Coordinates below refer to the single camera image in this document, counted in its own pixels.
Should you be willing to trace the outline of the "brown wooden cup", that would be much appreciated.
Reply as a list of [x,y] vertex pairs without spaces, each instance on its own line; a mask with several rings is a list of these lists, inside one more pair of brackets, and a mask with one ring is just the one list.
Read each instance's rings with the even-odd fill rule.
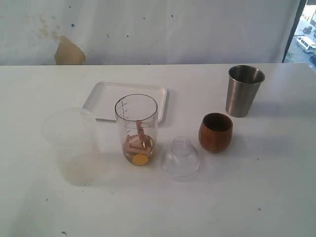
[[221,113],[209,113],[201,122],[198,139],[205,150],[220,153],[230,145],[232,133],[233,122],[228,116]]

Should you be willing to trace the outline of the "stainless steel cup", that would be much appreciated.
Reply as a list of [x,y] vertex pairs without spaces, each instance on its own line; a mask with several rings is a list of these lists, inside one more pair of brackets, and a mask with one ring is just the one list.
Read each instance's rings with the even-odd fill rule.
[[249,65],[236,65],[229,69],[226,111],[237,118],[246,116],[255,99],[265,74]]

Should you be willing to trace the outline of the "clear plastic shaker lid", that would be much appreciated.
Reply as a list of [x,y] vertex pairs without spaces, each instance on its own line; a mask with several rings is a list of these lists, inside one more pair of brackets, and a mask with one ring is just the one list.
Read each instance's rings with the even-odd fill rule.
[[177,182],[193,180],[200,167],[200,157],[190,139],[178,136],[161,156],[161,167]]

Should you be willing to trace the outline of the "clear plastic shaker body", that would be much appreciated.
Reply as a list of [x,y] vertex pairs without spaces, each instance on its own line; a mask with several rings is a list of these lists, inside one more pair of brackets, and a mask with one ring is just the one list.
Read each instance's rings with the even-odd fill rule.
[[136,121],[140,120],[145,134],[154,140],[155,152],[158,133],[158,104],[154,98],[145,94],[126,95],[116,102],[115,116],[121,149],[127,134],[134,135],[137,133]]

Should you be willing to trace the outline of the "translucent plastic cup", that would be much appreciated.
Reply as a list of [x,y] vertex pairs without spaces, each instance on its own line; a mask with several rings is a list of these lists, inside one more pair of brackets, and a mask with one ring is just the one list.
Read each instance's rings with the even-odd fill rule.
[[43,121],[41,134],[54,150],[57,167],[65,181],[86,186],[95,180],[102,154],[96,119],[88,110],[57,111]]

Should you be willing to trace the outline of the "wooden pieces and coins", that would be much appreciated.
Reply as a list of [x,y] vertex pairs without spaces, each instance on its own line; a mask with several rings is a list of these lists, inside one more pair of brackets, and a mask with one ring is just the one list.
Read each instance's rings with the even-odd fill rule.
[[153,138],[145,134],[140,120],[136,121],[136,130],[134,135],[127,134],[122,150],[130,163],[143,166],[149,162],[155,145]]

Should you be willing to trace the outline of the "silver metal tray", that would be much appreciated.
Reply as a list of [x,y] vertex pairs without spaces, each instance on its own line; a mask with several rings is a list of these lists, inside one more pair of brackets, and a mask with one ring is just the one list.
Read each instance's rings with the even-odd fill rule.
[[129,94],[145,94],[156,100],[158,122],[161,122],[167,93],[163,86],[101,81],[95,84],[82,108],[91,112],[97,120],[115,121],[115,104],[120,98]]

